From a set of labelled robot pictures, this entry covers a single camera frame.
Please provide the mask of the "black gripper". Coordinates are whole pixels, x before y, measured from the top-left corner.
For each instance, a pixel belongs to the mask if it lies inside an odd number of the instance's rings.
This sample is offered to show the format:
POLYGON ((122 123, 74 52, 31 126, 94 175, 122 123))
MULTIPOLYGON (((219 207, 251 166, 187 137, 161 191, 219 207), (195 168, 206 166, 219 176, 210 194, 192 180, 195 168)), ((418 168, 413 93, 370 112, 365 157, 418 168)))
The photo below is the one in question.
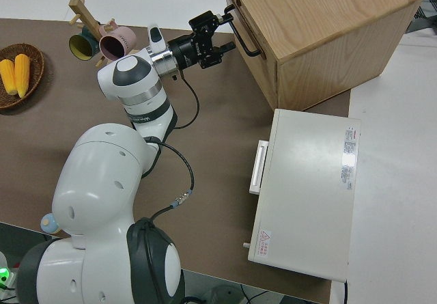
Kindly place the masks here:
POLYGON ((169 41, 169 48, 175 58, 179 70, 184 70, 195 64, 202 69, 212 67, 222 62, 223 55, 236 48, 234 42, 228 42, 219 47, 213 46, 212 36, 218 27, 232 22, 231 11, 234 4, 224 9, 223 15, 213 14, 210 10, 189 20, 192 33, 182 35, 169 41))

